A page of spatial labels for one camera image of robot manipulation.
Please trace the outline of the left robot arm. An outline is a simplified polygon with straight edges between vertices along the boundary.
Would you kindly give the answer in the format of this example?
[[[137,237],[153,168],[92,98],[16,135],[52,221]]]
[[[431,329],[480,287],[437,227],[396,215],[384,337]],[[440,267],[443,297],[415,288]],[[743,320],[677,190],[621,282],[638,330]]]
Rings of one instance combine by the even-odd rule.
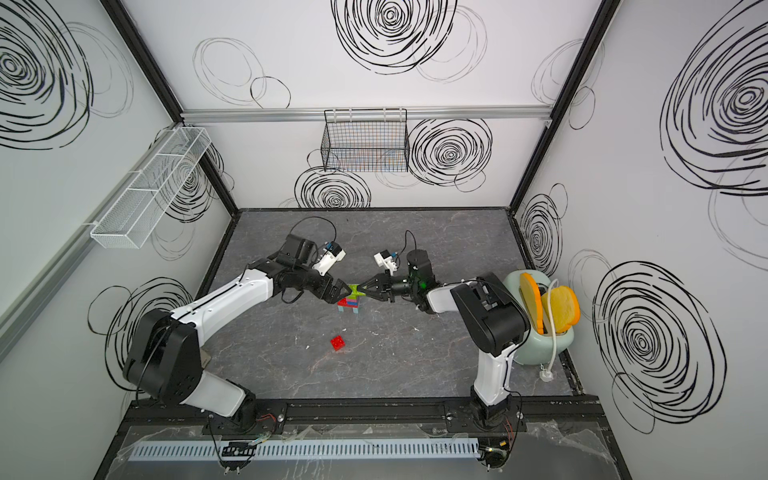
[[[205,370],[201,347],[250,308],[287,290],[310,293],[328,304],[351,294],[329,271],[346,256],[330,241],[319,248],[290,234],[272,255],[246,265],[232,281],[173,310],[155,308],[141,316],[133,334],[123,377],[165,405],[197,408],[246,433],[257,422],[255,396],[246,388]]]

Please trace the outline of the long green lego brick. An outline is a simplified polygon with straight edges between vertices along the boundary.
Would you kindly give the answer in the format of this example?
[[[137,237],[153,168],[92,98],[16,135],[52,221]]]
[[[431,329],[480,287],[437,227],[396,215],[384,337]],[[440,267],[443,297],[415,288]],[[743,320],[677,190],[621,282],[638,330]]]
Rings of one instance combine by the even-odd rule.
[[[348,299],[355,300],[365,296],[365,293],[359,290],[358,284],[350,284],[349,287],[351,289],[351,294],[348,296]]]

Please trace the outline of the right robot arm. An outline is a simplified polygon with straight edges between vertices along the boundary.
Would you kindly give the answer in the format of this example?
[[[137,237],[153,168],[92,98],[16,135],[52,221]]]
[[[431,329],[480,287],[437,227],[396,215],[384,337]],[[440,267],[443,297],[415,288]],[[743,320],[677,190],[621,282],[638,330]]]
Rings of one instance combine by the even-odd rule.
[[[471,388],[474,422],[484,429],[498,426],[510,411],[512,363],[530,332],[530,321],[505,284],[493,273],[458,282],[436,279],[426,250],[407,253],[407,272],[379,256],[384,271],[360,283],[356,291],[378,301],[402,297],[422,312],[457,312],[478,348],[477,375]]]

